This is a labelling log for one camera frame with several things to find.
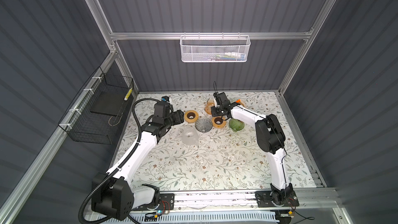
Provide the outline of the green glass dripper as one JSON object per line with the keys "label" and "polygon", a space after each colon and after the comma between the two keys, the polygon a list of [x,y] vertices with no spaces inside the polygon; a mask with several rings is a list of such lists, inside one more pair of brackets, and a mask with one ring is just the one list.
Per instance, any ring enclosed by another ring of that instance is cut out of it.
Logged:
{"label": "green glass dripper", "polygon": [[245,123],[232,118],[229,121],[229,127],[232,129],[233,132],[238,132],[244,129]]}

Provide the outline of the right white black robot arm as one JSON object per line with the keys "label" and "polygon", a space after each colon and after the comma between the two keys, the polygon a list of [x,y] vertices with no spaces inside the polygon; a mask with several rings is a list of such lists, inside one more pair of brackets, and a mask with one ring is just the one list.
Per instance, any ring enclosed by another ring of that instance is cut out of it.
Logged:
{"label": "right white black robot arm", "polygon": [[299,206],[299,201],[293,185],[287,175],[285,166],[286,136],[283,129],[273,114],[261,115],[251,111],[237,102],[214,100],[211,108],[214,117],[226,116],[236,119],[253,127],[256,131],[257,144],[266,154],[271,172],[271,201],[275,206]]}

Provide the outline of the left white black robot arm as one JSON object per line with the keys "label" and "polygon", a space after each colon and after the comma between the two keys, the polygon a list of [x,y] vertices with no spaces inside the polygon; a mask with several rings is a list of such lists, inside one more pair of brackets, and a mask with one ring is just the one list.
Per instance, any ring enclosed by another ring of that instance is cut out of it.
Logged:
{"label": "left white black robot arm", "polygon": [[184,122],[184,113],[177,110],[162,118],[153,116],[141,126],[140,137],[122,158],[105,174],[98,173],[92,182],[91,210],[105,215],[102,222],[114,218],[125,220],[130,211],[141,206],[155,209],[160,204],[159,187],[143,184],[131,189],[134,175],[149,152],[155,148],[172,126]]}

